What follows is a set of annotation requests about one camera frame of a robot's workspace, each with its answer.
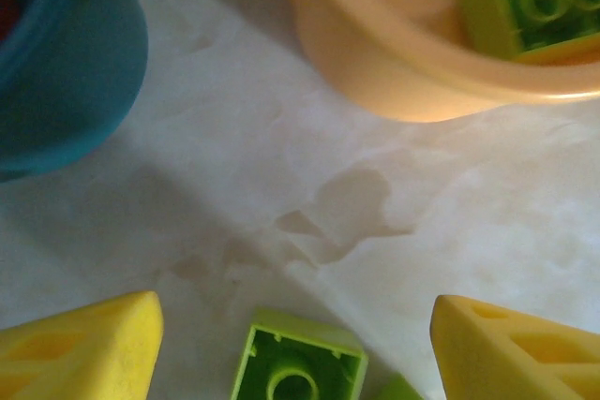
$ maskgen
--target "plastic container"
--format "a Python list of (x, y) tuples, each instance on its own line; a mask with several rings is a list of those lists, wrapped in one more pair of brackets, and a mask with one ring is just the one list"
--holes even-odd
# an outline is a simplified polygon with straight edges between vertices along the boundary
[(505, 104), (560, 104), (600, 95), (597, 55), (550, 67), (473, 51), (455, 0), (292, 4), (306, 54), (324, 77), (385, 117), (434, 122)]
[(0, 181), (100, 145), (138, 94), (148, 38), (138, 0), (17, 0), (0, 45)]

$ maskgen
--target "teal plastic bucket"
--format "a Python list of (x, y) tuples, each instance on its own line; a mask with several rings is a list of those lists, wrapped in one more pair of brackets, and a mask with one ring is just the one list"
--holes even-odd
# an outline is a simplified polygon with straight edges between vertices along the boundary
[(142, 85), (138, 0), (17, 0), (0, 44), (0, 182), (55, 170), (118, 127)]

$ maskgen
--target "white marble surface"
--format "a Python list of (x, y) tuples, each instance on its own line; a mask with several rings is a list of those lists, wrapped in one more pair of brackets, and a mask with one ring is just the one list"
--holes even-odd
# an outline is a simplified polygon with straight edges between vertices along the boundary
[(0, 327), (134, 289), (166, 334), (150, 400), (225, 400), (257, 304), (354, 330), (443, 398), (455, 293), (600, 332), (600, 101), (375, 117), (299, 51), (284, 0), (142, 0), (137, 104), (85, 160), (0, 186)]

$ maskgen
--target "green toy block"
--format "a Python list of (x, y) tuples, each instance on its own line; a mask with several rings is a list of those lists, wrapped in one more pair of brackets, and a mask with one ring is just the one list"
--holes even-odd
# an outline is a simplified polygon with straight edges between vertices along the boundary
[(250, 326), (231, 400), (357, 400), (367, 364), (351, 333), (261, 309)]
[(376, 400), (423, 400), (423, 397), (402, 375), (396, 374)]
[(600, 49), (600, 0), (457, 0), (473, 47), (544, 64)]

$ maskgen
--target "red object in bucket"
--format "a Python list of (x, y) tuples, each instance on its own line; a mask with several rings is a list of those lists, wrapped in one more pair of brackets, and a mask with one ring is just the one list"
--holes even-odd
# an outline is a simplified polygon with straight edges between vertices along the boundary
[(19, 21), (21, 12), (15, 0), (0, 0), (0, 40), (4, 39)]

